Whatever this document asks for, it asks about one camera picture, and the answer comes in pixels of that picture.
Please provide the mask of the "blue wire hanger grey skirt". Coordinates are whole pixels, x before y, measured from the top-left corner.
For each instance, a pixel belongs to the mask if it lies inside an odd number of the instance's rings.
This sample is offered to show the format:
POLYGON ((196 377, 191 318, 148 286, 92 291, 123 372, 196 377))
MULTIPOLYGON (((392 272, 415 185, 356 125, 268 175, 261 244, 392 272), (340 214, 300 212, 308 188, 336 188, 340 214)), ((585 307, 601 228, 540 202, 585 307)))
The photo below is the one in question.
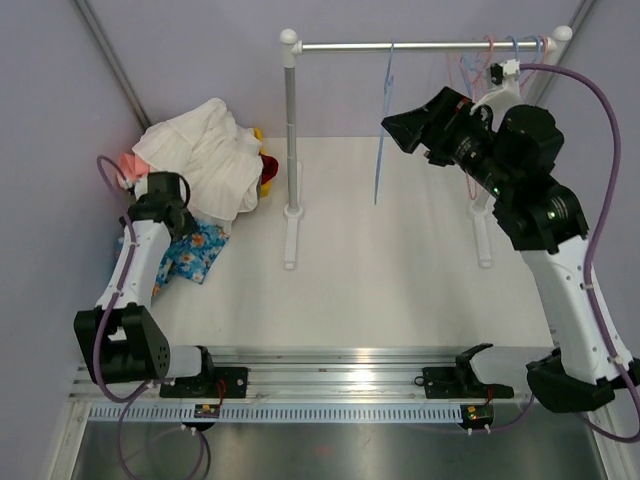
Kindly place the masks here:
POLYGON ((459 67, 468 96, 479 100, 486 92, 486 68, 490 55, 488 53, 461 54, 459 67))

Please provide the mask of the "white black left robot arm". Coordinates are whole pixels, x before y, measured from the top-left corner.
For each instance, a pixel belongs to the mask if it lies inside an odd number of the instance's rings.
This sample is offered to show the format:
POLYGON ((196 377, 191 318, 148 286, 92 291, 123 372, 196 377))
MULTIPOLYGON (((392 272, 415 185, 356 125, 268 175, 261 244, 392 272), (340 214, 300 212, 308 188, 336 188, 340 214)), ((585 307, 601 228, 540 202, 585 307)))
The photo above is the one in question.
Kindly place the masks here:
POLYGON ((158 385, 163 398, 243 398, 248 371, 216 367, 200 345, 173 346, 150 307, 156 275, 169 247, 194 232, 190 190, 177 173, 149 174, 122 216, 124 243, 94 308, 77 312, 74 332, 92 381, 115 403, 132 400, 110 390, 158 385))

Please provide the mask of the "salmon pink skirt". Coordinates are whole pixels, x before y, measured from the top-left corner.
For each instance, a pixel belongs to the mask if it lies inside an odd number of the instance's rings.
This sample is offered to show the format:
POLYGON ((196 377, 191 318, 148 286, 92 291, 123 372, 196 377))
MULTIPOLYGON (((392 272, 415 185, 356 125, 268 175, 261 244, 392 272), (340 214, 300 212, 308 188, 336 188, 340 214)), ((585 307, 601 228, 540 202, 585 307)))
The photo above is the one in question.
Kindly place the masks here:
POLYGON ((119 156, 118 165, 124 174, 124 180, 120 181, 121 185, 133 184, 151 171, 151 167, 142 158, 133 153, 122 153, 119 156))

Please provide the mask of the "white pleated skirt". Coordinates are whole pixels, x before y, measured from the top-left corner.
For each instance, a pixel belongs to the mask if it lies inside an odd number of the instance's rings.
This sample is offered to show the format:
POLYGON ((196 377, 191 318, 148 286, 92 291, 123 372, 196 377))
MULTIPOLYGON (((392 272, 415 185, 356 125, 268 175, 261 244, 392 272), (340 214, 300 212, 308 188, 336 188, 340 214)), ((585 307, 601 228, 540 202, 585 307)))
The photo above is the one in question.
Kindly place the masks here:
POLYGON ((258 205, 261 143, 236 124, 219 98, 146 130, 134 154, 154 171, 181 174, 188 182, 189 211, 229 234, 240 213, 258 205))

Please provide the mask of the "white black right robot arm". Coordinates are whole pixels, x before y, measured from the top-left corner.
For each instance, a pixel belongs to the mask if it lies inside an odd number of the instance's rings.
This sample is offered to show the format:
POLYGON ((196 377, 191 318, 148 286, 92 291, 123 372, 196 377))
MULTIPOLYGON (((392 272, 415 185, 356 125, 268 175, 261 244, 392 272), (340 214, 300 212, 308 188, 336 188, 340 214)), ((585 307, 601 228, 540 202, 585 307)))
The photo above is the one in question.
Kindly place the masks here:
POLYGON ((456 165, 494 199, 498 226, 530 269, 554 349, 526 366, 527 384, 554 413, 595 411, 615 398, 639 362, 620 341, 608 351, 584 275, 588 225, 577 196, 551 172, 564 136, 543 108, 507 109, 497 129, 493 111, 449 87, 425 105, 385 117, 381 125, 408 154, 420 145, 432 165, 456 165))

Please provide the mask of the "blue hanger salmon skirt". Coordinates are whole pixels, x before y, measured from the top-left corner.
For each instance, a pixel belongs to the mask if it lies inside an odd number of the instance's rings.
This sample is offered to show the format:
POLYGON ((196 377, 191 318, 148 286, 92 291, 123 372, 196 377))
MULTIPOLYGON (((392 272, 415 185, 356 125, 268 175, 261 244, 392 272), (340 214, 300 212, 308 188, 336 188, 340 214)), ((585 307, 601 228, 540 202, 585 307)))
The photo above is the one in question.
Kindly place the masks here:
POLYGON ((510 35, 506 37, 506 40, 511 44, 516 60, 522 60, 523 55, 526 52, 531 52, 534 57, 536 53, 536 44, 531 39, 531 36, 534 36, 534 35, 529 35, 526 37, 517 37, 517 36, 510 35))

